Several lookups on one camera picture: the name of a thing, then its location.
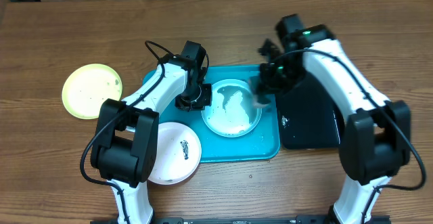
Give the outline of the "green scrubbing sponge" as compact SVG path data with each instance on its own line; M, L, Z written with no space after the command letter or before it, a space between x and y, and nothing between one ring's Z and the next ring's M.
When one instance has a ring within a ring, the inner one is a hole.
M252 97L252 105L255 108L266 108L271 103L265 95L254 94Z

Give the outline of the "light blue plate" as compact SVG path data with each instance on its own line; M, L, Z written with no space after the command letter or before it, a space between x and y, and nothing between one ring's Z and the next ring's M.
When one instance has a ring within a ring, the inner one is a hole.
M223 137L241 137L251 132L262 115L253 106L249 85L238 79L224 79L212 84L211 105L202 111L205 125Z

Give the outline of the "white plate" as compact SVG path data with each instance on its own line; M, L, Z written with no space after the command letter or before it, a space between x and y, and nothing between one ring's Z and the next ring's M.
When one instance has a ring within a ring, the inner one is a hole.
M139 158L137 181L131 187L137 188L147 180L159 185L172 185L186 180L197 169L202 147L196 133L178 122L164 122L156 127L150 136L134 132L132 153Z

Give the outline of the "yellow-green plate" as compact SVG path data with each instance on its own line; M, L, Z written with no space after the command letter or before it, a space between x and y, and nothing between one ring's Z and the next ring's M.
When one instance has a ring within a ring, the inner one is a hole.
M88 64L75 70L62 88L65 109L80 119L95 119L107 99L119 100L122 81L119 74L104 64Z

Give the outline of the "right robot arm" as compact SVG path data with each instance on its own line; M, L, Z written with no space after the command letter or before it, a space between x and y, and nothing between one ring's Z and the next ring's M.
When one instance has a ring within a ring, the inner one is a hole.
M330 136L346 178L326 215L301 215L299 223L388 223L372 215L381 191L413 155L411 113L405 102L379 92L323 25L307 28L296 14L275 27L279 44L266 40L266 58L250 79L257 108L276 99L282 141L301 147Z

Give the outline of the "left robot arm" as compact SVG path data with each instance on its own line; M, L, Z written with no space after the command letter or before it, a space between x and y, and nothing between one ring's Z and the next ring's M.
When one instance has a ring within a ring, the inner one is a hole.
M180 54L167 51L156 59L157 69L142 87L101 105L95 135L81 156L81 175L112 188L119 211L115 223L153 221L142 194L156 161L160 114L171 102L186 112L211 104L211 86L204 83L209 58L199 43L187 41Z

